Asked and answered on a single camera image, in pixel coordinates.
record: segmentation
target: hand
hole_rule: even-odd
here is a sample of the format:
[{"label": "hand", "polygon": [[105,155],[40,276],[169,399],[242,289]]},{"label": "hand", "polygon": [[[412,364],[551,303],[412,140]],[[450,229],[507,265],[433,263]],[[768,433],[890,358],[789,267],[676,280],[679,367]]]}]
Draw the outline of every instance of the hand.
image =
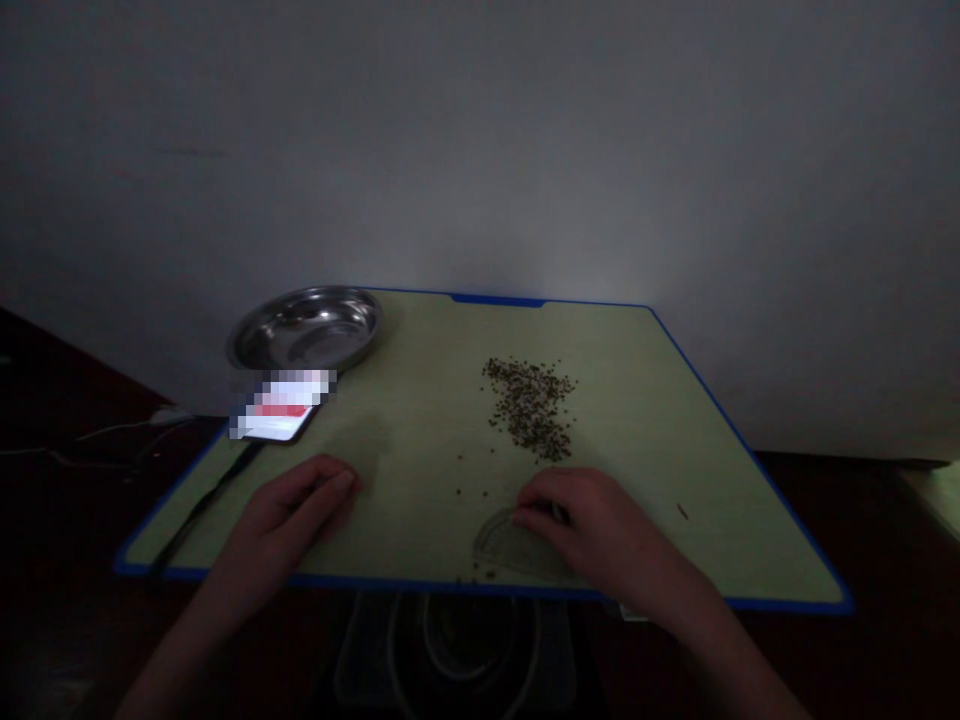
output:
[{"label": "hand", "polygon": [[[538,509],[566,508],[570,525]],[[591,585],[668,630],[719,594],[617,482],[590,468],[543,470],[520,491],[513,520],[547,540]]]},{"label": "hand", "polygon": [[283,587],[307,550],[346,524],[362,483],[316,455],[260,487],[194,598],[194,612],[233,632]]}]

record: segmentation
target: person's left hand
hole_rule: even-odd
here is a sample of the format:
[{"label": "person's left hand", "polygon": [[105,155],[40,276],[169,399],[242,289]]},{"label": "person's left hand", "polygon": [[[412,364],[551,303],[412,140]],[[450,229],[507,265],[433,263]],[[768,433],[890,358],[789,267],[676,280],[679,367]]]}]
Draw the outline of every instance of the person's left hand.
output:
[{"label": "person's left hand", "polygon": [[236,630],[283,587],[314,542],[346,524],[362,488],[356,471],[329,455],[260,487],[190,609],[223,633]]}]

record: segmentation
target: white cable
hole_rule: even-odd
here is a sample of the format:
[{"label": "white cable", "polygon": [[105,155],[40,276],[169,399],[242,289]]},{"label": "white cable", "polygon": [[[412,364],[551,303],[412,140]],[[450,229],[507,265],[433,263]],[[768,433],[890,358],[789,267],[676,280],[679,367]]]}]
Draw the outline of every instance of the white cable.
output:
[{"label": "white cable", "polygon": [[184,422],[174,425],[173,427],[169,427],[166,430],[164,430],[162,433],[157,435],[153,440],[148,442],[146,446],[140,452],[137,453],[136,458],[134,458],[133,462],[130,465],[133,468],[134,472],[139,471],[140,465],[143,463],[143,459],[146,457],[147,453],[149,453],[157,445],[159,445],[161,440],[163,440],[167,435],[172,433],[174,430],[179,430],[180,428],[185,427],[192,422],[193,422],[193,418],[190,418],[189,420],[185,420]]},{"label": "white cable", "polygon": [[[120,430],[121,428],[130,428],[130,427],[143,427],[144,425],[152,425],[153,427],[163,427],[169,422],[177,423],[174,427],[179,427],[179,424],[182,421],[193,420],[193,415],[187,413],[185,410],[179,406],[162,406],[157,410],[149,420],[141,420],[140,422],[135,423],[121,423],[119,425],[110,425],[109,427],[100,428],[99,430],[94,430],[89,432],[86,435],[81,435],[78,438],[74,438],[73,442],[80,442],[81,440],[88,440],[89,438],[96,437],[105,432],[110,432],[111,430]],[[154,442],[159,442],[166,433],[161,433]],[[27,455],[29,453],[35,452],[45,452],[49,448],[46,447],[36,447],[36,448],[23,448],[22,450],[0,450],[0,455]]]},{"label": "white cable", "polygon": [[46,448],[24,448],[23,450],[0,450],[0,455],[26,455],[32,452],[43,452]]},{"label": "white cable", "polygon": [[120,425],[111,425],[110,427],[100,428],[99,430],[94,430],[92,433],[81,435],[76,439],[75,442],[80,440],[86,440],[87,438],[94,437],[95,435],[99,435],[100,433],[110,432],[111,430],[119,430],[120,428],[125,428],[125,427],[140,427],[141,425],[149,425],[149,424],[150,424],[149,420],[143,420],[142,422],[138,422],[138,423],[122,423]]}]

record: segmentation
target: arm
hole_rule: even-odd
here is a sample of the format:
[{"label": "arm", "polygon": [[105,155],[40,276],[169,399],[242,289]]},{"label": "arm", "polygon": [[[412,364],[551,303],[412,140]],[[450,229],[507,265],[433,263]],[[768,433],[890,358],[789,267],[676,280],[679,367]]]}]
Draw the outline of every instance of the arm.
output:
[{"label": "arm", "polygon": [[[538,510],[544,501],[565,507],[570,525]],[[809,718],[710,580],[612,478],[588,468],[544,470],[521,490],[514,522],[686,645],[735,717]]]},{"label": "arm", "polygon": [[346,523],[361,489],[350,466],[317,455],[257,490],[117,718],[175,715],[177,700],[216,650],[283,587],[315,541]]}]

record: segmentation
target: scattered seed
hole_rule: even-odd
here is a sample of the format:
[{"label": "scattered seed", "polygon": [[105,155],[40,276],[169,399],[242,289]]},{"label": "scattered seed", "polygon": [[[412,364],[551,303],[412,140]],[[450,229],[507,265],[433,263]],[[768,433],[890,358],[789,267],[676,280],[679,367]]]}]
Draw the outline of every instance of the scattered seed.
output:
[{"label": "scattered seed", "polygon": [[556,375],[555,367],[556,363],[548,367],[546,362],[516,361],[511,355],[509,361],[490,358],[482,374],[490,378],[491,390],[499,395],[493,419],[506,425],[514,446],[530,450],[538,459],[558,462],[570,456],[570,438],[555,420],[557,405],[573,391],[574,382]]}]

